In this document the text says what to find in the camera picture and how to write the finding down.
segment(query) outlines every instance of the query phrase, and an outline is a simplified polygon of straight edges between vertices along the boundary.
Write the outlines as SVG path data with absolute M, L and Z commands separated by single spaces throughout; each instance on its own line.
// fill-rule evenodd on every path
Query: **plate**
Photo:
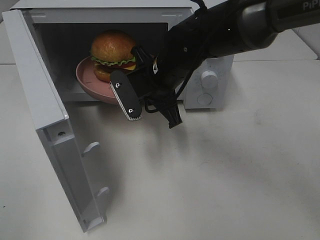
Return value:
M 82 89 L 94 99 L 107 104 L 118 105 L 110 83 L 99 80 L 94 74 L 95 63 L 90 56 L 83 59 L 76 67 L 75 74 Z

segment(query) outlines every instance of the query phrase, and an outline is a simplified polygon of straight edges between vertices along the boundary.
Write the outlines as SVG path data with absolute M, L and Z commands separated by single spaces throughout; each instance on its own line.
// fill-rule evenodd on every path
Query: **bottom bun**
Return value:
M 94 75 L 96 76 L 97 79 L 110 83 L 110 73 L 103 71 L 100 67 L 99 64 L 94 65 Z

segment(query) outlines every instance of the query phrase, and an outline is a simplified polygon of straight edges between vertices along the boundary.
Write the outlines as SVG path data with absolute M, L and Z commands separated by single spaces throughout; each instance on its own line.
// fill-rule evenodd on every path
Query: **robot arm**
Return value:
M 228 0 L 209 9 L 202 0 L 192 1 L 200 8 L 167 32 L 156 58 L 134 47 L 138 69 L 111 74 L 111 88 L 129 120 L 140 119 L 144 102 L 170 128 L 182 123 L 177 97 L 205 59 L 267 48 L 279 32 L 320 22 L 320 0 Z

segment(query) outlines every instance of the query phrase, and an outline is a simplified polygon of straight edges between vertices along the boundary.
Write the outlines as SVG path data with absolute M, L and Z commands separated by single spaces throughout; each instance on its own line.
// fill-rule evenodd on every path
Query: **white table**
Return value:
M 271 46 L 234 56 L 234 61 L 315 60 L 318 56 L 293 31 L 278 34 Z
M 67 104 L 80 147 L 101 142 L 114 193 L 108 223 L 82 233 L 16 67 L 0 66 L 1 236 L 318 240 L 319 74 L 317 60 L 235 62 L 224 110 L 180 106 L 171 130 L 158 114 L 131 123 L 116 106 Z

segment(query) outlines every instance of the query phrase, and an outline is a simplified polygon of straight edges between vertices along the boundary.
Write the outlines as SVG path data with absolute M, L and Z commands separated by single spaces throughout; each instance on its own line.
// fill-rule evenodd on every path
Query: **microwave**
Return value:
M 99 140 L 80 150 L 64 106 L 97 101 L 78 84 L 77 64 L 107 29 L 130 34 L 156 55 L 166 32 L 197 8 L 189 0 L 20 0 L 2 14 L 35 130 L 84 232 L 106 220 L 113 190 L 86 164 L 101 158 Z M 194 71 L 180 96 L 186 109 L 223 106 L 233 57 L 206 59 Z

